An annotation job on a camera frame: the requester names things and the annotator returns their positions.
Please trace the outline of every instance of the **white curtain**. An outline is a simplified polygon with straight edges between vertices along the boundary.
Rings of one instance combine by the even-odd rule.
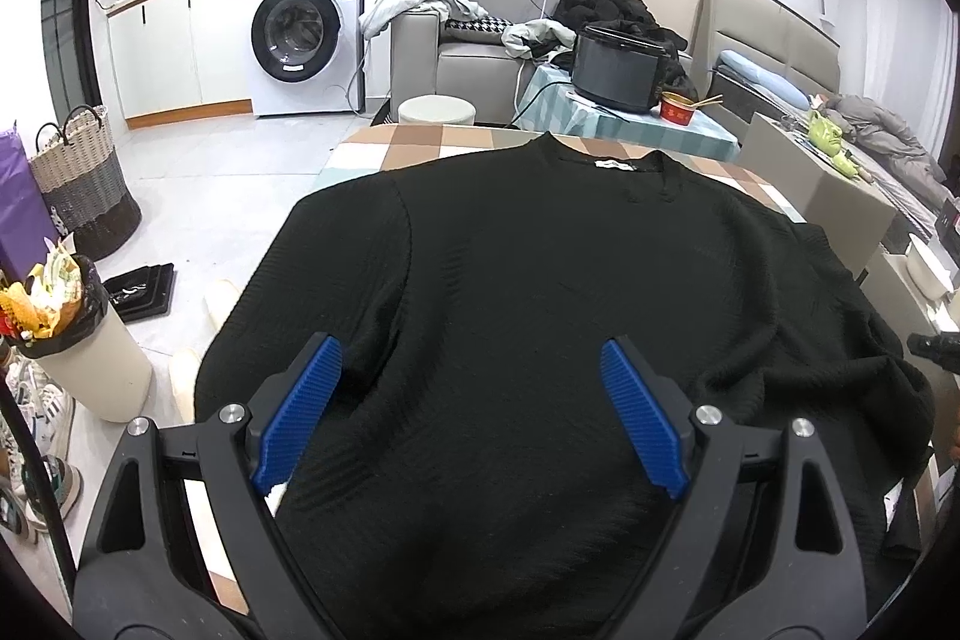
[[[954,89],[958,25],[944,0],[841,0],[841,92],[899,113],[939,156]]]

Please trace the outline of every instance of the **round stool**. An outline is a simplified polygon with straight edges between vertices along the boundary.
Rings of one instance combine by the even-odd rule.
[[[418,95],[400,104],[400,124],[473,125],[473,104],[452,95]]]

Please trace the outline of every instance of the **gray blanket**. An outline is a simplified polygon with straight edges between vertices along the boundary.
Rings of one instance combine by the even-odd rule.
[[[952,194],[942,185],[947,175],[913,135],[896,112],[884,109],[870,98],[838,95],[822,109],[857,146],[868,150],[913,191],[925,205],[939,213]]]

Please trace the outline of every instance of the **red bowl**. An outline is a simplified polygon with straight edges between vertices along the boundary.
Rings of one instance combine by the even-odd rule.
[[[675,122],[677,125],[689,125],[693,120],[695,109],[690,107],[693,103],[683,95],[677,95],[675,92],[664,92],[661,97],[661,119]]]

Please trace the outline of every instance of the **brown checkered tablecloth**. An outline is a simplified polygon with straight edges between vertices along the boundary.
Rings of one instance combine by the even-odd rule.
[[[383,170],[402,169],[451,155],[517,148],[539,134],[512,128],[464,125],[378,125],[363,128],[340,143],[320,172],[317,188],[326,188],[354,177]],[[599,139],[558,136],[565,145],[600,158],[642,158],[651,148]],[[733,164],[667,151],[693,172],[707,175],[750,194],[761,204],[784,213],[794,223],[803,218],[772,185]]]

